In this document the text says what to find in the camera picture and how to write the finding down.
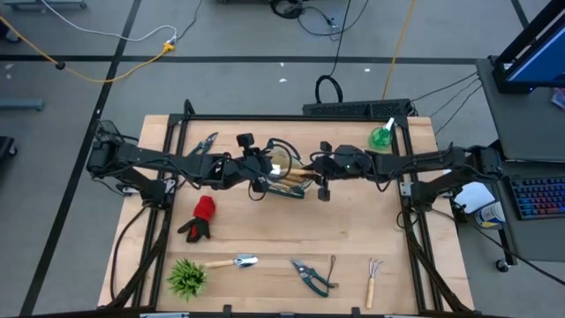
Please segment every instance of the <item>red gardening glove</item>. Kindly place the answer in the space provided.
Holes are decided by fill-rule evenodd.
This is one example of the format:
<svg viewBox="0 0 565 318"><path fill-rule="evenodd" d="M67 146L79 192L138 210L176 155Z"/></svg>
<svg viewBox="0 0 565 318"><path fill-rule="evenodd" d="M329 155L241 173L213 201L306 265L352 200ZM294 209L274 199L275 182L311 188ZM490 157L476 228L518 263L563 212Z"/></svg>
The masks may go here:
<svg viewBox="0 0 565 318"><path fill-rule="evenodd" d="M202 236L205 236L206 239L210 239L208 222L214 215L214 212L215 204L212 197L202 195L192 213L194 218L181 226L177 232L180 234L188 231L186 236L187 243L196 243Z"/></svg>

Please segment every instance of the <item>desk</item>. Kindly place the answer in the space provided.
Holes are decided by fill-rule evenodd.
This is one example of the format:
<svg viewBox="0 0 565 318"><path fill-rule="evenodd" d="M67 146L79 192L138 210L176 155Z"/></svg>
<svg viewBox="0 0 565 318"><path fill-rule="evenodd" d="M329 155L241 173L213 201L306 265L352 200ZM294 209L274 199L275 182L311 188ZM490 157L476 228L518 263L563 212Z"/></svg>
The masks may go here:
<svg viewBox="0 0 565 318"><path fill-rule="evenodd" d="M139 146L161 150L167 121L167 116L147 116ZM429 118L409 118L409 123L415 153L437 149ZM319 150L322 140L334 147L351 144L364 148L369 132L379 125L374 122L189 121L184 155L210 133L219 132L210 153L240 154L236 135L253 133L256 145L265 145L270 137L282 138L307 158ZM177 136L173 137L172 144L176 143ZM150 178L156 176L156 171L142 171ZM426 180L437 177L438 173L423 173L420 177ZM344 314L350 313L352 307L360 307L362 313L416 314L408 247L404 232L396 227L396 214L401 209L396 182L385 193L379 193L375 185L366 180L331 182L329 203L318 201L316 188L313 185L308 189L304 200L268 194L263 201L254 202L247 197L247 184L217 192L209 188L196 192L184 186L175 200L163 276L169 275L179 258L205 262L228 260L237 253L252 253L259 262L249 269L210 269L205 291L189 303L173 295L163 279L157 310L221 312L223 305L231 304L234 312ZM213 237L188 245L185 236L177 234L177 228L192 218L192 210L203 194L211 195L216 202L216 215L211 223ZM435 207L448 211L449 204L440 199ZM117 235L139 208L138 197L124 200ZM455 225L435 214L429 214L427 221L436 268L459 299L472 307ZM124 236L117 261L117 291L139 265L146 227L147 215L143 215ZM331 254L337 257L331 281L339 287L330 292L329 299L323 299L300 280L289 258L296 257L325 276ZM371 257L384 263L376 278L373 309L367 310L364 304ZM110 301L109 269L110 262L100 295L101 305ZM425 292L429 293L424 270L422 274ZM147 303L152 279L153 271L149 270L141 304ZM432 308L430 298L426 297L427 308Z"/></svg>
<svg viewBox="0 0 565 318"><path fill-rule="evenodd" d="M565 125L565 114L550 102L552 90L540 87L529 95L502 95L494 82L490 61L478 60L477 70L499 135L494 145L503 158L508 158L502 165L504 174L521 178L565 176L565 163L510 161L562 161L565 150L553 147L553 143L554 136ZM493 194L500 200L506 217L500 234L507 247L528 260L565 261L565 218L521 221L504 182L496 185ZM508 264L516 265L510 255L505 258Z"/></svg>

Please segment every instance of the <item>blue keyboard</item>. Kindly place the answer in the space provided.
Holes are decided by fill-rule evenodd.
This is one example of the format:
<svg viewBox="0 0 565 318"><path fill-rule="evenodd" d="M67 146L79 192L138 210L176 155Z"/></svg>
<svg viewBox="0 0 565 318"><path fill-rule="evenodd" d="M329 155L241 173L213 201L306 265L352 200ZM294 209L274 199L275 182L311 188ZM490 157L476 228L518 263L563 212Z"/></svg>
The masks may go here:
<svg viewBox="0 0 565 318"><path fill-rule="evenodd" d="M511 178L518 218L565 217L565 177Z"/></svg>

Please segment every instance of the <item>concrete floor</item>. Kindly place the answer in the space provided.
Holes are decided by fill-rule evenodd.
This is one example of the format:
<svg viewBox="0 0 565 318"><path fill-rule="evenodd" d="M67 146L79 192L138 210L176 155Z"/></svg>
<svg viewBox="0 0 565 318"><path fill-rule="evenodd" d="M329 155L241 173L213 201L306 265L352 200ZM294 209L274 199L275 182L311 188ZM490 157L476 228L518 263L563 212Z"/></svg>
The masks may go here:
<svg viewBox="0 0 565 318"><path fill-rule="evenodd" d="M62 13L82 27L121 33L137 0L87 1L86 11ZM337 42L306 34L296 21L280 19L260 1L234 0L219 5L204 0L197 23L177 45L176 57L331 57ZM547 0L520 0L528 19ZM181 31L197 1L143 0L132 28L139 36L160 24ZM341 20L344 0L313 1L328 15ZM363 5L354 0L356 17ZM392 57L410 0L370 0L364 16L345 34L344 57ZM118 40L71 29L52 14L0 14L50 54L105 56L106 62L69 62L77 71L104 78ZM320 17L308 14L306 25L326 32ZM456 58L480 58L500 53L520 32L510 0L426 0L417 3L406 34L402 57L419 64L398 64L388 98L415 98L475 72L472 64L453 64ZM145 42L128 43L124 60L158 53L170 34L161 31ZM139 135L147 114L180 112L185 98L200 114L300 114L314 101L315 80L331 70L327 63L230 63L198 59L157 63L114 84L108 95L101 85L58 72L45 62L10 61L2 55L35 53L25 44L0 43L0 95L3 98L42 98L43 112L0 112L0 135L17 139L19 155L0 178L0 316L17 315L41 257L49 230L61 203L80 145L97 102L106 99L102 117L113 120L122 133ZM446 58L430 64L430 57ZM122 62L121 74L136 63ZM380 99L388 64L339 64L335 77L346 101ZM431 114L465 84L417 102L421 116ZM324 100L334 93L322 88ZM453 114L467 94L461 94L433 117L436 129ZM437 137L440 148L487 145L496 139L492 119L479 90ZM122 200L82 174L63 233L49 268L35 314L91 309L96 306ZM478 310L518 317L562 317L562 290L525 265L500 274L493 261L498 247L470 229L462 228L461 246L471 291ZM565 277L565 264L540 263Z"/></svg>

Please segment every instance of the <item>pruning shears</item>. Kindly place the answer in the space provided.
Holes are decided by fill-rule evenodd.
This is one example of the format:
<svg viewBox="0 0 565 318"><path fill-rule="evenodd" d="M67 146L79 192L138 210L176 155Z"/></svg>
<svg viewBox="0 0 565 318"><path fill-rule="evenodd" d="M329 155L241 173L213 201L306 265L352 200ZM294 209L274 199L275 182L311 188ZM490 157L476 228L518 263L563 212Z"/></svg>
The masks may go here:
<svg viewBox="0 0 565 318"><path fill-rule="evenodd" d="M315 284L312 283L312 279L316 278L320 283L324 284L328 288L334 288L332 284L330 284L324 277L320 276L315 269L311 269L307 267L303 262L299 260L290 260L294 268L297 269L300 278L302 281L305 282L310 289L315 291L321 297L327 297L329 294L326 291L322 291L320 288L316 287Z"/></svg>
<svg viewBox="0 0 565 318"><path fill-rule="evenodd" d="M212 133L211 135L208 136L208 138L199 142L198 146L196 146L196 148L193 149L191 151L191 153L188 154L188 155L194 155L197 152L199 152L200 150L202 150L201 154L204 155L205 153L207 153L210 150L210 148L212 147L212 144L214 143L214 140L215 140L216 137L218 137L218 132Z"/></svg>

